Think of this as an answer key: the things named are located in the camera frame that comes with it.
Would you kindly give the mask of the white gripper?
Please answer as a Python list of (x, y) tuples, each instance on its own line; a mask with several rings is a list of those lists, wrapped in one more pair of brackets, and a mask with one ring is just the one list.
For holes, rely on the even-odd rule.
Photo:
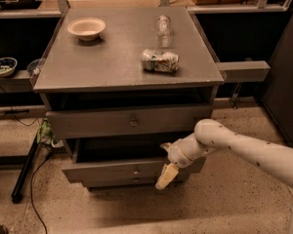
[(173, 143), (161, 143), (160, 147), (168, 153), (168, 160), (171, 163), (163, 166), (161, 175), (155, 184), (155, 188), (158, 190), (166, 188), (174, 180), (179, 173), (179, 168), (186, 168), (198, 158), (216, 151), (214, 146), (207, 146), (198, 141), (195, 134), (180, 138)]

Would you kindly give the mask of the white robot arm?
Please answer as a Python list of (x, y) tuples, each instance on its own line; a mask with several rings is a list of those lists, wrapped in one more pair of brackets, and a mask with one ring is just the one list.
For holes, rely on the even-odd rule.
[[(155, 184), (159, 190), (167, 187), (180, 169), (221, 148), (231, 150), (240, 158), (293, 188), (293, 148), (240, 135), (212, 119), (198, 121), (192, 134), (173, 143), (163, 143), (161, 147), (167, 151), (170, 164), (163, 166)], [(287, 234), (293, 234), (293, 212)]]

